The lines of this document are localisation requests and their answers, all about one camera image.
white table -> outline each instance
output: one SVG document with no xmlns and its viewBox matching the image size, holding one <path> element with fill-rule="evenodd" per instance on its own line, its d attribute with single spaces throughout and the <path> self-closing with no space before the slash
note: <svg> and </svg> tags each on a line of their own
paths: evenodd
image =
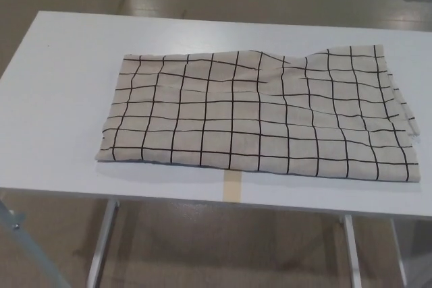
<svg viewBox="0 0 432 288">
<path fill-rule="evenodd" d="M 371 44 L 384 44 L 387 63 L 417 117 L 421 182 L 243 173 L 240 196 L 244 204 L 346 215 L 356 271 L 349 215 L 432 217 L 429 33 L 40 12 L 0 80 L 0 188 L 111 199 L 89 276 L 89 285 L 94 285 L 115 199 L 223 201 L 221 170 L 94 160 L 124 54 L 257 49 L 301 56 Z M 17 223 L 1 211 L 4 225 Z M 14 237 L 24 233 L 12 232 Z M 49 274 L 55 273 L 45 261 Z M 353 280 L 359 285 L 358 274 Z M 59 279 L 58 284 L 65 282 Z"/>
</svg>

table frame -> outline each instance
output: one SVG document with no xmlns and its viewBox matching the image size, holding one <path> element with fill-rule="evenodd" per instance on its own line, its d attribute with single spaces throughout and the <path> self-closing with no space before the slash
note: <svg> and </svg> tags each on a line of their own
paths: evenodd
<svg viewBox="0 0 432 288">
<path fill-rule="evenodd" d="M 86 286 L 87 288 L 95 288 L 99 286 L 101 274 L 103 271 L 103 259 L 109 244 L 111 230 L 115 222 L 115 214 L 120 206 L 116 199 L 108 199 L 105 207 L 105 214 L 102 220 L 101 229 L 96 248 L 93 254 L 92 263 L 88 272 Z M 18 242 L 21 248 L 36 262 L 38 267 L 47 275 L 54 287 L 70 288 L 70 284 L 63 277 L 56 265 L 49 260 L 48 256 L 43 252 L 41 247 L 31 238 L 31 236 L 21 227 L 24 217 L 15 215 L 12 210 L 9 210 L 6 205 L 0 200 L 0 225 L 3 226 L 11 237 Z M 346 243 L 348 246 L 348 259 L 351 269 L 351 283 L 353 288 L 361 288 L 360 267 L 358 265 L 358 256 L 356 249 L 356 238 L 354 235 L 354 227 L 352 217 L 349 214 L 340 216 L 340 223 L 344 226 Z"/>
</svg>

beige cloth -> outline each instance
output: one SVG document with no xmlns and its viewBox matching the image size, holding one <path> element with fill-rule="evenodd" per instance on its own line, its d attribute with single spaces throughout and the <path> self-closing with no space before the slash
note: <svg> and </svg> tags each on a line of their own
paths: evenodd
<svg viewBox="0 0 432 288">
<path fill-rule="evenodd" d="M 127 55 L 97 159 L 419 181 L 418 134 L 381 45 Z"/>
</svg>

gray floor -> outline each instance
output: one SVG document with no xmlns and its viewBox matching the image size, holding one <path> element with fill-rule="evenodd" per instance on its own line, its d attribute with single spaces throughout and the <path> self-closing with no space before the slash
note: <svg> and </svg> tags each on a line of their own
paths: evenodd
<svg viewBox="0 0 432 288">
<path fill-rule="evenodd" d="M 432 31 L 432 0 L 0 0 L 0 74 L 40 9 L 233 22 Z M 83 287 L 104 201 L 2 192 L 28 214 L 25 228 Z M 389 223 L 355 219 L 364 287 L 401 287 Z M 2 287 L 47 287 L 0 231 Z M 180 204 L 124 202 L 101 287 L 349 287 L 335 217 Z"/>
</svg>

cloth fold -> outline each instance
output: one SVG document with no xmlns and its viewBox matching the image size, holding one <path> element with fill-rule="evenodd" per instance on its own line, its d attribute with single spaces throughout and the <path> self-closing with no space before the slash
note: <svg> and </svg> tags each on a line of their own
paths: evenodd
<svg viewBox="0 0 432 288">
<path fill-rule="evenodd" d="M 417 135 L 381 45 L 126 55 L 97 159 L 419 181 Z"/>
</svg>

